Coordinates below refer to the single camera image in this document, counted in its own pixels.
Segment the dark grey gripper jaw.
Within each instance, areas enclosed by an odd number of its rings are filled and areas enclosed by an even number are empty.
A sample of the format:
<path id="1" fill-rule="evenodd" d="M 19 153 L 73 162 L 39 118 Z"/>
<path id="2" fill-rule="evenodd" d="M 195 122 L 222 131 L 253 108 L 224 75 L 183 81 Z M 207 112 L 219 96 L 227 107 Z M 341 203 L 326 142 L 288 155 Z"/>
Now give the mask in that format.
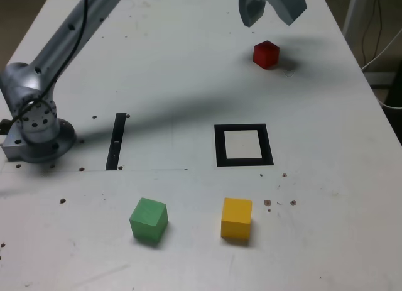
<path id="1" fill-rule="evenodd" d="M 251 27 L 262 17 L 266 0 L 239 0 L 239 14 L 245 26 Z"/>

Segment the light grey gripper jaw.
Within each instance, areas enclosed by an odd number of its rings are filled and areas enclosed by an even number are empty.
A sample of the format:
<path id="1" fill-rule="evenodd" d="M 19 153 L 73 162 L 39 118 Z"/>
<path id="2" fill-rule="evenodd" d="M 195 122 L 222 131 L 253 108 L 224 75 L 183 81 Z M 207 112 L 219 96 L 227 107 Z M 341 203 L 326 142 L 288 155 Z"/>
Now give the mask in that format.
<path id="1" fill-rule="evenodd" d="M 307 9 L 306 0 L 273 0 L 271 5 L 278 17 L 288 26 Z"/>

